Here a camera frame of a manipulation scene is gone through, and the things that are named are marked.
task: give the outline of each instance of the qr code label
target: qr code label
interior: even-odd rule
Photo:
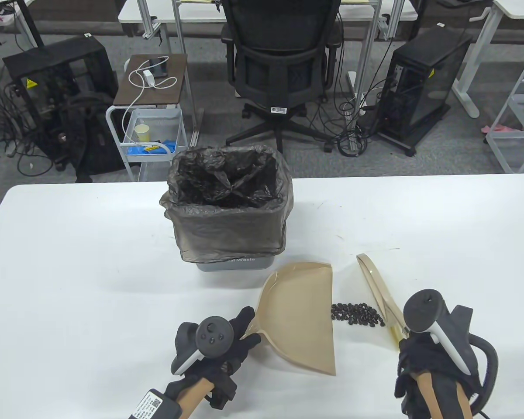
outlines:
[[[287,113],[287,108],[278,108],[276,106],[272,106],[272,109],[270,109],[270,112],[272,112],[272,113]]]
[[[136,407],[132,416],[136,419],[150,419],[162,403],[162,399],[157,397],[154,393],[148,392],[138,407]]]

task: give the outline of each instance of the floor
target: floor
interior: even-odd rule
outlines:
[[[66,36],[44,36],[45,43],[55,42]],[[0,46],[1,58],[19,52],[12,34],[3,34],[4,45]],[[106,47],[113,68],[122,75],[124,61],[136,53],[158,52],[156,40],[146,41],[142,38],[125,38],[122,36],[99,36]],[[18,43],[26,47],[24,40],[18,36]],[[388,44],[380,42],[372,53],[373,73]],[[395,47],[390,48],[390,56]],[[241,118],[244,100],[234,97],[233,88],[226,80],[225,51],[218,40],[191,38],[186,40],[189,54],[190,77],[193,81],[196,105],[204,108],[206,114],[202,123],[199,144],[201,146],[223,145],[226,137],[249,126],[257,124],[256,117],[250,120]],[[360,50],[359,42],[347,42],[344,59],[344,72],[356,68],[356,58]],[[482,142],[480,129],[491,124],[504,103],[508,92],[524,68],[524,45],[493,45],[486,57],[486,63],[472,88],[471,96],[480,108],[481,115],[477,120],[467,116],[452,94],[449,104],[452,109],[439,124],[418,145],[417,155],[408,158],[402,151],[380,139],[373,139],[368,150],[359,158],[346,158],[337,150],[332,154],[322,152],[321,146],[308,139],[286,140],[284,156],[290,165],[294,177],[326,176],[394,176],[394,175],[443,175],[443,174],[480,174],[501,173],[494,155]],[[380,69],[376,80],[385,77],[388,65]],[[345,86],[345,77],[340,78]],[[187,113],[188,105],[184,98],[183,108]],[[309,104],[308,116],[312,118],[316,106]],[[333,107],[328,105],[329,112]],[[273,145],[269,136],[251,142],[264,142]],[[0,142],[0,202],[8,189],[17,184],[31,183],[72,183],[74,171],[68,168],[65,172],[52,169],[45,175],[26,177],[18,173],[17,158],[9,159],[4,153],[4,144]],[[23,159],[21,168],[26,173],[38,173],[46,168],[44,159]],[[164,180],[166,169],[158,175],[157,180]],[[125,182],[126,172],[116,172],[94,176],[95,182]]]

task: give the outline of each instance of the power adapter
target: power adapter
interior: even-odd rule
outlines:
[[[144,78],[149,87],[155,87],[155,77],[150,70],[144,70]]]

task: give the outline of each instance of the gray trash bin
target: gray trash bin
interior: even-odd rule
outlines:
[[[264,269],[286,245],[293,184],[273,148],[203,148],[174,157],[160,204],[184,261],[203,271]]]

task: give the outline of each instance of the yellow warning sticker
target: yellow warning sticker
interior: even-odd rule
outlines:
[[[33,82],[33,80],[27,79],[27,88],[32,89],[33,87],[38,86],[36,82]]]

